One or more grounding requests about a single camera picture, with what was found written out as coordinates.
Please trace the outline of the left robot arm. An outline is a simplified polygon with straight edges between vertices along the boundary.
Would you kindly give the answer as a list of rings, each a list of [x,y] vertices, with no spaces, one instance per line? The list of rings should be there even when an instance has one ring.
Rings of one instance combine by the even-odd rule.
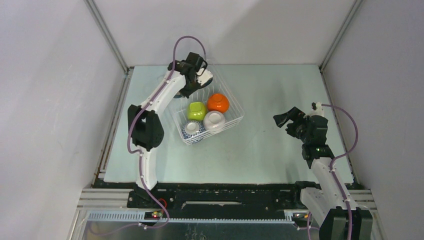
[[[153,208],[158,202],[158,194],[151,189],[158,182],[157,151],[165,136],[160,116],[177,94],[188,98],[213,81],[207,67],[206,59],[194,52],[190,52],[184,60],[173,60],[150,96],[140,105],[132,104],[127,110],[127,147],[131,154],[139,156],[136,184],[144,189],[138,201],[145,208]]]

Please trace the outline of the teal bowl white dots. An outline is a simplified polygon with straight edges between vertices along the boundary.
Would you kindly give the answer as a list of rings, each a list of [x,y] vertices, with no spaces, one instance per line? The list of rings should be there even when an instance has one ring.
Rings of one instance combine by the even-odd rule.
[[[181,98],[185,98],[185,96],[182,93],[177,92],[176,95],[173,98],[174,99],[181,99]]]

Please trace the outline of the dark blue floral bowl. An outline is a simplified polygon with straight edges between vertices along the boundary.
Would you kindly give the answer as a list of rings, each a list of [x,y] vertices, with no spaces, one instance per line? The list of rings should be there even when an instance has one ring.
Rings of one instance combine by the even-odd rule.
[[[203,89],[207,87],[213,81],[213,75],[211,74],[203,74],[197,78],[197,82],[199,83],[199,88]]]

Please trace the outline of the lime green square bowl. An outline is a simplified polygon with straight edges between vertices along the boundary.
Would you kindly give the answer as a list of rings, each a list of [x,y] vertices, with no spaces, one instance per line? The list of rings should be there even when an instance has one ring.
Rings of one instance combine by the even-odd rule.
[[[187,119],[194,121],[203,121],[208,109],[201,101],[191,102],[187,108]]]

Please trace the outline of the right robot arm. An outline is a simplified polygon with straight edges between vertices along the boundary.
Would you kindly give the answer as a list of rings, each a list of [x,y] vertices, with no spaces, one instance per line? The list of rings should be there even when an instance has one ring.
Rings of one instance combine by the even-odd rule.
[[[307,186],[291,194],[291,204],[309,210],[319,226],[321,240],[370,240],[374,224],[372,213],[356,203],[336,168],[327,144],[328,119],[324,105],[312,103],[306,114],[297,107],[273,116],[277,127],[302,142],[302,158],[318,180],[319,187]]]

